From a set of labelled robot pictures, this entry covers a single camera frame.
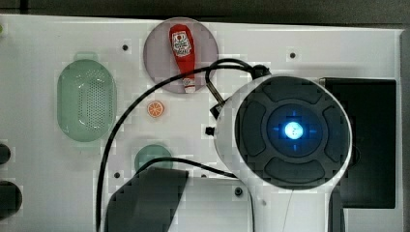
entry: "white panel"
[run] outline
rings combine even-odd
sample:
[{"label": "white panel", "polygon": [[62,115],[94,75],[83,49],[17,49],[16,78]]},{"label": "white panel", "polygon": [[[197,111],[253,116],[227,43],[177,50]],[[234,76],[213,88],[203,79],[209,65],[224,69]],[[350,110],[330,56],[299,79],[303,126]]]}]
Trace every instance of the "white panel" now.
[{"label": "white panel", "polygon": [[[13,150],[12,160],[0,167],[0,179],[10,179],[23,192],[23,209],[15,217],[0,221],[0,231],[94,230],[94,191],[105,138],[96,150],[85,152],[61,132],[55,108],[57,78],[78,51],[96,52],[116,81],[120,116],[153,85],[141,57],[145,39],[158,23],[0,15],[0,24],[7,24],[7,34],[0,37],[0,140]],[[398,78],[397,30],[204,24],[217,39],[220,57],[263,63],[272,73]],[[123,44],[130,49],[123,51]],[[289,59],[290,52],[297,57]],[[228,97],[247,83],[249,76],[220,71],[215,79],[222,95]],[[157,120],[150,118],[145,109],[153,99],[166,107]],[[113,193],[132,176],[136,152],[153,142],[166,145],[175,157],[226,169],[216,154],[212,137],[204,135],[205,127],[215,125],[209,113],[215,102],[206,89],[189,96],[159,90],[144,101],[117,135],[109,159],[110,178],[105,179],[109,186],[106,193]],[[206,173],[186,165],[175,166],[193,170],[194,176]],[[112,178],[117,171],[122,177]],[[392,221],[391,231],[401,231],[401,201],[400,204],[395,210],[381,210],[382,214],[352,211],[349,232],[377,231],[376,222],[383,220]],[[361,223],[351,219],[355,212],[372,217]]]},{"label": "white panel", "polygon": [[[240,196],[234,194],[241,188]],[[189,178],[169,232],[251,232],[250,195],[242,182]]]}]

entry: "ketchup bottle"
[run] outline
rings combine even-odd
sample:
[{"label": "ketchup bottle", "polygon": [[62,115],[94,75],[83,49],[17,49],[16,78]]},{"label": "ketchup bottle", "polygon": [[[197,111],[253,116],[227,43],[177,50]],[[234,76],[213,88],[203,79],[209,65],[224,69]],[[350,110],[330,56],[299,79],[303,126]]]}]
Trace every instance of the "ketchup bottle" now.
[{"label": "ketchup bottle", "polygon": [[[183,24],[176,24],[169,29],[169,41],[172,52],[181,73],[195,69],[195,46],[190,29]],[[195,92],[195,76],[189,75],[182,79],[186,93]]]}]

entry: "blue light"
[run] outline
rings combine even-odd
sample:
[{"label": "blue light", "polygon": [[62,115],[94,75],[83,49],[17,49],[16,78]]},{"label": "blue light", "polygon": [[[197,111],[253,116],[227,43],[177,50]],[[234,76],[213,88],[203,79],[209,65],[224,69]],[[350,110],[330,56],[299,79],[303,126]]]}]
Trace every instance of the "blue light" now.
[{"label": "blue light", "polygon": [[290,139],[298,139],[304,134],[302,126],[296,122],[290,122],[284,127],[284,133]]}]

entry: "screw hole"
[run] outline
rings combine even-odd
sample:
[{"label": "screw hole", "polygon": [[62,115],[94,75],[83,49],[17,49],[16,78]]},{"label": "screw hole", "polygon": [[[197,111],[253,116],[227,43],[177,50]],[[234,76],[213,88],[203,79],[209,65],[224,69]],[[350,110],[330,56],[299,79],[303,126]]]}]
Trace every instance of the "screw hole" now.
[{"label": "screw hole", "polygon": [[241,188],[239,188],[239,187],[237,187],[237,188],[235,188],[235,195],[237,195],[237,196],[240,196],[240,195],[242,195],[242,189]]}]

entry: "green oval object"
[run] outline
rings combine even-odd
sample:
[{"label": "green oval object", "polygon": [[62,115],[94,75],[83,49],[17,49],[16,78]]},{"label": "green oval object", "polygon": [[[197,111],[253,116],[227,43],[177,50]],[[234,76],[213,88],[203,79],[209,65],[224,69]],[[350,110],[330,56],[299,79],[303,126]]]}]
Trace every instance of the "green oval object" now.
[{"label": "green oval object", "polygon": [[[164,157],[171,157],[171,153],[168,150],[166,150],[166,148],[162,147],[161,145],[157,145],[157,144],[148,145],[142,148],[141,150],[139,150],[139,152],[136,154],[136,157],[134,160],[135,171],[138,171],[142,165],[144,165],[150,160],[153,160],[155,158],[164,158]],[[161,162],[152,164],[152,166],[161,167],[161,168],[172,168],[172,162],[161,161]]]},{"label": "green oval object", "polygon": [[69,138],[91,142],[114,124],[117,93],[109,71],[93,60],[69,64],[58,79],[57,119]]}]

